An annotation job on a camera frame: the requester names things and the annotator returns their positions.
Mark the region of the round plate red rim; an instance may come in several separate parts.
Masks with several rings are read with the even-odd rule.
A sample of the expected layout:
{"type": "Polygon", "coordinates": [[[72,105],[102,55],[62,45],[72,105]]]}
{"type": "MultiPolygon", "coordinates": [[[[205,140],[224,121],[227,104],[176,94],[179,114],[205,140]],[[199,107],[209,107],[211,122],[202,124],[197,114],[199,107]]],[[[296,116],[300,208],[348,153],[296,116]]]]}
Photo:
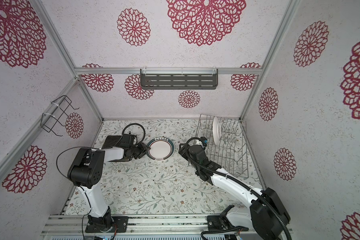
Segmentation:
{"type": "Polygon", "coordinates": [[[165,162],[175,152],[174,143],[165,137],[157,137],[149,141],[147,156],[156,162],[165,162]]]}

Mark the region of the white round plate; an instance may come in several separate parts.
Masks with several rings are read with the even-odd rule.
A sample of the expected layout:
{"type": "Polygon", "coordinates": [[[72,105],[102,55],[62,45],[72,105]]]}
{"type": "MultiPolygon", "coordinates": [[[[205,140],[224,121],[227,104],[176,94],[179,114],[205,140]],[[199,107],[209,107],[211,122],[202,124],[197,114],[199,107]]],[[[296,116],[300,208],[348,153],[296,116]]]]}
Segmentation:
{"type": "Polygon", "coordinates": [[[219,145],[222,138],[222,128],[220,124],[220,119],[218,117],[214,117],[213,119],[213,139],[215,145],[219,145]]]}

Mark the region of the black square plate yellow rim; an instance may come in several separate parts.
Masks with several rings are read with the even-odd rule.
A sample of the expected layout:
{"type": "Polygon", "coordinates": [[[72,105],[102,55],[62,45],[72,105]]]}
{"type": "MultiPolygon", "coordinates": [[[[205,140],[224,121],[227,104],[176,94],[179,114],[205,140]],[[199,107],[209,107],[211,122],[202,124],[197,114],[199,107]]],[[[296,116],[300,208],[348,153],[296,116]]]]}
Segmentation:
{"type": "Polygon", "coordinates": [[[125,150],[119,147],[122,136],[107,136],[103,143],[102,150],[105,151],[105,162],[120,162],[124,158],[125,150]]]}

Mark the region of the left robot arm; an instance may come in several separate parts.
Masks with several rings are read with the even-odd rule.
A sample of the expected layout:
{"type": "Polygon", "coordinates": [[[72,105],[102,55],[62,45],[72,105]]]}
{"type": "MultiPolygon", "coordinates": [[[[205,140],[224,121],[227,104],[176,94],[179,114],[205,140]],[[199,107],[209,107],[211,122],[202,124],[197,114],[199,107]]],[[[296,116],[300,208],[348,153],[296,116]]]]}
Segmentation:
{"type": "Polygon", "coordinates": [[[149,150],[150,147],[138,141],[137,136],[132,134],[107,136],[100,149],[80,147],[67,177],[79,188],[90,206],[89,225],[105,232],[114,222],[100,187],[104,163],[140,159],[149,150]]]}

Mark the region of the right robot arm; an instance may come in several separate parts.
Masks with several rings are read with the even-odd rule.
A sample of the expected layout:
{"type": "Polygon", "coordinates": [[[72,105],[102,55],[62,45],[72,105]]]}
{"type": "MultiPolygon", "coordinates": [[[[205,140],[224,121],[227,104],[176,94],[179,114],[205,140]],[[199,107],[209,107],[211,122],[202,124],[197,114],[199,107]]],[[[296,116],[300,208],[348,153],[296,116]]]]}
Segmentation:
{"type": "Polygon", "coordinates": [[[206,235],[239,234],[249,229],[254,229],[263,240],[279,240],[282,234],[288,240],[292,239],[288,229],[291,217],[273,189],[262,190],[248,185],[231,175],[221,165],[209,160],[206,154],[208,140],[205,137],[189,140],[195,140],[197,143],[180,144],[179,154],[195,168],[195,174],[201,180],[224,190],[246,207],[242,210],[230,205],[219,216],[208,216],[208,230],[201,232],[203,240],[206,239],[206,235]]]}

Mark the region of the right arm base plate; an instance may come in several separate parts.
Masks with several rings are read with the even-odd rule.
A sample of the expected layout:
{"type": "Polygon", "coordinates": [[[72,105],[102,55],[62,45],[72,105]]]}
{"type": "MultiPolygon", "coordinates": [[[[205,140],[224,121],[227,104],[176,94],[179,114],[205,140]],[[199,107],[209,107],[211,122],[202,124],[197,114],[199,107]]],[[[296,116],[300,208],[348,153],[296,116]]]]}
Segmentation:
{"type": "Polygon", "coordinates": [[[208,231],[210,232],[234,232],[244,231],[247,232],[249,228],[233,226],[226,217],[211,215],[207,216],[208,231]]]}

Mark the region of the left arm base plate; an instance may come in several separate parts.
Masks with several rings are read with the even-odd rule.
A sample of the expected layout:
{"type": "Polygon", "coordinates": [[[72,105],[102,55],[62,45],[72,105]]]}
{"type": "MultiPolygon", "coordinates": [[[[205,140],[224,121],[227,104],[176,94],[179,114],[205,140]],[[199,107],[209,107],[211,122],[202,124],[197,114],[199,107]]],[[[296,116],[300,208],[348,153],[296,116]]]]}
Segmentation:
{"type": "Polygon", "coordinates": [[[129,217],[89,217],[85,233],[125,233],[129,217]]]}

